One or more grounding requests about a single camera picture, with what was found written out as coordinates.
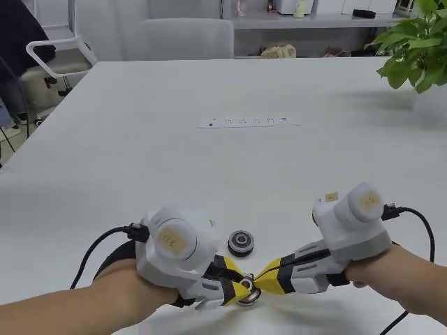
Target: shelf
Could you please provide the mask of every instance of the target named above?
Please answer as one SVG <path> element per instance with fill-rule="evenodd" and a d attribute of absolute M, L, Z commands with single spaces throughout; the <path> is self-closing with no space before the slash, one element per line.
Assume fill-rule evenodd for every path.
<path fill-rule="evenodd" d="M 363 19 L 347 14 L 311 14 L 302 19 L 279 13 L 257 13 L 233 18 L 235 29 L 298 29 L 298 28 L 370 28 L 390 27 L 402 16 L 377 14 L 375 19 Z"/>

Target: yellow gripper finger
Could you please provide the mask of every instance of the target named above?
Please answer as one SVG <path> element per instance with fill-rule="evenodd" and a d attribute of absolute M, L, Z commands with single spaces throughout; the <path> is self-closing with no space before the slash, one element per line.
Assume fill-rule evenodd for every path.
<path fill-rule="evenodd" d="M 295 292 L 291 283 L 293 266 L 281 267 L 293 259 L 295 259 L 294 253 L 277 258 L 255 277 L 254 285 L 260 290 L 274 295 L 286 295 Z"/>
<path fill-rule="evenodd" d="M 230 258 L 215 255 L 214 264 L 220 268 L 226 268 L 229 270 L 236 271 L 240 274 L 243 274 Z M 239 300 L 244 299 L 250 295 L 250 290 L 234 281 L 227 281 L 225 279 L 221 279 L 221 284 L 223 288 L 223 293 L 225 295 L 224 301 L 222 303 L 222 305 L 224 306 L 233 305 Z"/>
<path fill-rule="evenodd" d="M 246 287 L 242 286 L 239 283 L 235 283 L 234 281 L 228 281 L 227 283 L 230 283 L 229 285 L 225 285 L 226 288 L 230 288 L 229 290 L 226 290 L 226 288 L 223 289 L 225 300 L 223 301 L 223 306 L 230 306 L 238 302 L 239 300 L 242 300 L 250 295 L 250 290 L 248 290 Z"/>

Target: chair backrest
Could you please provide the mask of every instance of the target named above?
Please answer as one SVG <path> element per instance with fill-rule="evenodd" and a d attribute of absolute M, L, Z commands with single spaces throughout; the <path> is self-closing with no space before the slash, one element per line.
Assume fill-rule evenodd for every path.
<path fill-rule="evenodd" d="M 139 60 L 234 58 L 234 28 L 229 20 L 146 20 L 138 35 Z"/>
<path fill-rule="evenodd" d="M 140 24 L 149 18 L 220 17 L 223 0 L 70 0 L 73 32 L 81 35 L 99 61 L 140 58 Z"/>
<path fill-rule="evenodd" d="M 224 0 L 148 0 L 149 18 L 195 17 L 220 19 Z"/>

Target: power cord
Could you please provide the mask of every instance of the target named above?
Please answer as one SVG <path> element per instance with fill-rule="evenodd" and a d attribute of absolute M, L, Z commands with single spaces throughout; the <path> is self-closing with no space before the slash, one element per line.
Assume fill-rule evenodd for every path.
<path fill-rule="evenodd" d="M 124 227 L 116 227 L 111 230 L 108 230 L 104 234 L 102 234 L 100 237 L 96 239 L 93 244 L 91 244 L 90 248 L 85 253 L 81 265 L 79 266 L 78 273 L 76 274 L 75 280 L 72 282 L 70 286 L 70 290 L 76 288 L 76 285 L 78 284 L 78 281 L 80 280 L 82 273 L 85 270 L 85 265 L 87 264 L 87 261 L 93 253 L 93 250 L 107 237 L 110 235 L 113 235 L 116 232 L 123 232 L 127 234 L 127 237 L 133 241 L 139 241 L 139 242 L 146 242 L 149 239 L 149 228 L 147 228 L 145 225 L 141 225 L 139 223 L 132 223 L 130 225 L 126 225 Z"/>
<path fill-rule="evenodd" d="M 0 131 L 1 131 L 1 133 L 3 134 L 3 136 L 5 137 L 5 140 L 6 140 L 7 143 L 9 144 L 9 147 L 11 148 L 11 150 L 13 150 L 13 152 L 15 152 L 15 149 L 14 149 L 13 145 L 11 144 L 11 142 L 10 142 L 8 136 L 6 136 L 6 134 L 5 134 L 5 132 L 4 132 L 4 130 L 3 130 L 2 127 L 0 127 Z"/>
<path fill-rule="evenodd" d="M 387 220 L 390 220 L 392 218 L 397 218 L 397 217 L 400 216 L 400 214 L 405 213 L 405 212 L 412 213 L 412 214 L 416 215 L 423 222 L 423 224 L 425 226 L 425 229 L 427 230 L 427 233 L 428 233 L 428 238 L 430 239 L 430 262 L 434 263 L 434 252 L 435 252 L 435 249 L 436 249 L 436 245 L 434 243 L 433 230 L 430 227 L 430 224 L 428 223 L 428 220 L 419 211 L 416 211 L 415 209 L 412 209 L 410 207 L 396 207 L 395 204 L 386 204 L 383 207 L 382 221 L 387 221 Z M 399 324 L 399 322 L 401 322 L 403 319 L 405 319 L 405 317 L 408 314 L 409 314 L 409 312 L 407 312 L 407 311 L 403 312 L 394 321 L 392 321 L 380 333 L 380 335 L 388 334 L 390 332 L 390 330 L 393 329 L 394 327 L 396 327 Z"/>

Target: metal ring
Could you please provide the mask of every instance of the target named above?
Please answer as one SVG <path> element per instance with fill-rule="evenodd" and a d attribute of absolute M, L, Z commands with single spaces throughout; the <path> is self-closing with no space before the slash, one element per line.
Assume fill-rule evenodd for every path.
<path fill-rule="evenodd" d="M 228 250 L 236 257 L 248 256 L 254 248 L 253 235 L 245 230 L 238 230 L 228 239 Z"/>
<path fill-rule="evenodd" d="M 253 306 L 258 301 L 259 297 L 261 296 L 261 290 L 259 290 L 254 285 L 253 274 L 245 275 L 244 279 L 242 279 L 240 281 L 240 284 L 250 290 L 250 295 L 248 297 L 245 297 L 244 299 L 239 300 L 237 302 L 237 304 L 240 306 L 243 306 L 243 307 Z"/>

